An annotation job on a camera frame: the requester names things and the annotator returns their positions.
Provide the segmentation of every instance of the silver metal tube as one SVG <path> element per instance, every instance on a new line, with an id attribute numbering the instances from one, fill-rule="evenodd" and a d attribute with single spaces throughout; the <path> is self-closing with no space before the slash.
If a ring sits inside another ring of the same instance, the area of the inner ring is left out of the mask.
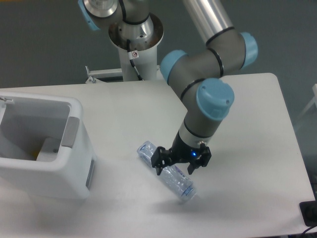
<path id="1" fill-rule="evenodd" d="M 84 0 L 84 5 L 96 17 L 109 17 L 118 7 L 118 0 Z"/>
<path id="2" fill-rule="evenodd" d="M 183 0 L 204 42 L 233 24 L 220 0 Z"/>

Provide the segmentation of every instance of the white plastic bin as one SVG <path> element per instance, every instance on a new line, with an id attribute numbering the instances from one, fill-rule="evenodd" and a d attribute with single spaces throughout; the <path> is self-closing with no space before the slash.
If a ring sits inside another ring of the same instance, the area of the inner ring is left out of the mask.
<path id="1" fill-rule="evenodd" d="M 84 199 L 96 156 L 74 98 L 0 92 L 0 177 L 29 194 Z"/>

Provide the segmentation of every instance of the table surface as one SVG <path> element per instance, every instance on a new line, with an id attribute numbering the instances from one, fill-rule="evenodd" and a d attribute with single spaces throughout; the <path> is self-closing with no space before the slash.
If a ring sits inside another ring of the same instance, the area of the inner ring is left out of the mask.
<path id="1" fill-rule="evenodd" d="M 79 99 L 98 160 L 90 197 L 77 205 L 28 196 L 0 179 L 1 237 L 301 233 L 307 227 L 299 203 L 314 195 L 277 78 L 266 73 L 223 81 L 235 102 L 209 143 L 208 166 L 190 176 L 198 195 L 185 204 L 136 153 L 146 140 L 169 148 L 186 114 L 163 80 L 5 89 Z M 179 167 L 186 171 L 187 165 Z M 65 213 L 53 213 L 61 207 Z"/>

